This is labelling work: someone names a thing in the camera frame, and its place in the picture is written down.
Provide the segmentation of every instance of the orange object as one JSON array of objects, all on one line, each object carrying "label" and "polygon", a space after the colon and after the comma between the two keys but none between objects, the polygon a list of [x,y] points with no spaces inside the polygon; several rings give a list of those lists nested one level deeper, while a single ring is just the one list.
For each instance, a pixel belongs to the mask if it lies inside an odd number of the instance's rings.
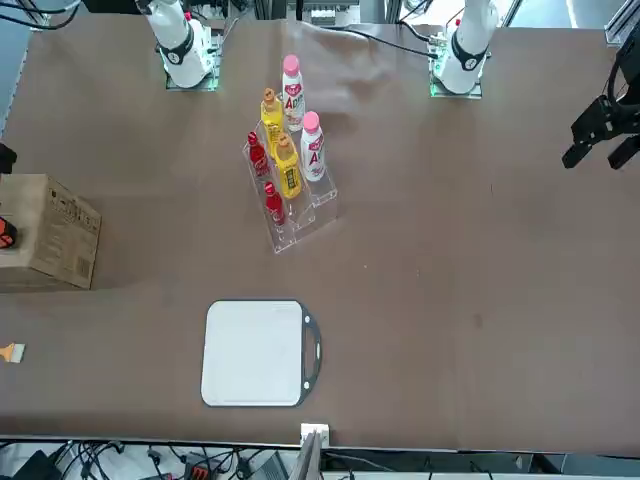
[{"label": "orange object", "polygon": [[278,136],[284,131],[284,119],[282,102],[276,98],[276,94],[271,88],[265,88],[264,90],[260,105],[260,119],[267,131],[269,153],[273,157],[278,146]]},{"label": "orange object", "polygon": [[0,248],[9,248],[16,243],[18,230],[7,220],[0,217]]},{"label": "orange object", "polygon": [[275,160],[280,173],[282,195],[288,199],[295,198],[302,190],[298,170],[298,152],[291,137],[286,133],[281,133],[278,137]]}]

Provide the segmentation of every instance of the red bottle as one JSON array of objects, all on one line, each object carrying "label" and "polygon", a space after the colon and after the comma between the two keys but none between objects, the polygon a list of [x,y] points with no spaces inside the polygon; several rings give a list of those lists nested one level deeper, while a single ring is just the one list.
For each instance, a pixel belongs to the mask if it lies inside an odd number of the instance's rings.
[{"label": "red bottle", "polygon": [[269,173],[267,154],[264,151],[264,147],[260,145],[256,132],[249,133],[249,159],[251,159],[251,163],[258,177]]},{"label": "red bottle", "polygon": [[273,223],[278,226],[284,225],[284,206],[276,187],[273,186],[273,183],[267,182],[264,185],[264,192],[267,194],[267,210],[269,210]]}]

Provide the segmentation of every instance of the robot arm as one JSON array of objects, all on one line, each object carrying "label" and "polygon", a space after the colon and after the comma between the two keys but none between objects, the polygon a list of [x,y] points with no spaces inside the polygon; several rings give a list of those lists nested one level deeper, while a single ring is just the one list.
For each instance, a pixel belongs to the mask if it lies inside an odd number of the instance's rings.
[{"label": "robot arm", "polygon": [[473,89],[497,26],[492,0],[466,0],[460,26],[450,36],[443,67],[436,73],[447,90],[465,94]]},{"label": "robot arm", "polygon": [[213,69],[211,29],[187,19],[178,0],[136,0],[153,30],[164,68],[182,88],[196,86]]},{"label": "robot arm", "polygon": [[[607,93],[596,98],[571,125],[573,145],[562,157],[565,168],[573,168],[597,143],[618,135],[632,134],[609,155],[609,165],[617,170],[640,150],[640,24],[616,54],[607,80]],[[629,85],[620,99],[614,94],[618,70]]]}]

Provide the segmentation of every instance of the mustard bottle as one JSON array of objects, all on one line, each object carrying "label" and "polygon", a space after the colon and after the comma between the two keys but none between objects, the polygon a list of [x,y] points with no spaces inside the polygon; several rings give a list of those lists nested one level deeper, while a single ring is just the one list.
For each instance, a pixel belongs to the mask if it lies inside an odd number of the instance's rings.
[{"label": "mustard bottle", "polygon": [[280,187],[282,195],[291,200],[302,190],[300,171],[298,170],[298,152],[293,145],[291,137],[281,133],[278,137],[278,146],[275,155],[276,167],[280,174]]},{"label": "mustard bottle", "polygon": [[276,98],[275,92],[265,88],[262,103],[260,105],[260,119],[267,130],[269,141],[269,153],[275,157],[278,137],[284,131],[282,102]]}]

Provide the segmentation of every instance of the brown table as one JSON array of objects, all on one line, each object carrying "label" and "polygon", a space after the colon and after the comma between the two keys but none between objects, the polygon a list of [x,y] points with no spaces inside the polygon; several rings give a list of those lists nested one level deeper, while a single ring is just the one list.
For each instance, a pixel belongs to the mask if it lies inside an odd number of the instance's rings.
[{"label": "brown table", "polygon": [[[611,144],[560,162],[601,32],[497,32],[482,101],[430,99],[421,57],[271,22],[234,29],[219,93],[165,92],[153,44],[111,16],[31,40],[4,140],[104,224],[93,291],[0,297],[0,338],[27,344],[0,366],[0,432],[295,443],[311,421],[343,446],[640,453],[640,165],[610,170]],[[287,52],[340,216],[276,256],[239,149]],[[223,297],[317,317],[301,407],[204,405]]]}]

